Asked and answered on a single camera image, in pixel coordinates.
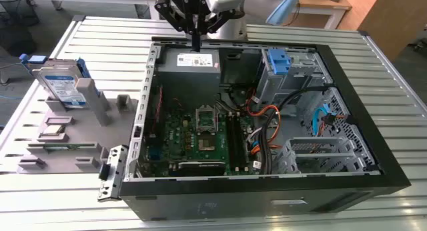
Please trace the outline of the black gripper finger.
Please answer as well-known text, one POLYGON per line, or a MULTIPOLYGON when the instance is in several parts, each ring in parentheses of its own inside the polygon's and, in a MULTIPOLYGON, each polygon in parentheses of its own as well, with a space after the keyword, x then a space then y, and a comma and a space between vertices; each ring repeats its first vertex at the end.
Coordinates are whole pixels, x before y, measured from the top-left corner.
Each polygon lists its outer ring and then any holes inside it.
POLYGON ((201 40, 245 40, 246 22, 245 13, 238 10, 222 11, 208 20, 202 20, 205 15, 200 15, 196 21, 197 52, 201 47, 201 40))
POLYGON ((197 36, 194 35, 193 17, 184 17, 172 6, 172 0, 156 0, 154 10, 177 32, 184 32, 190 40, 190 50, 197 52, 197 36))

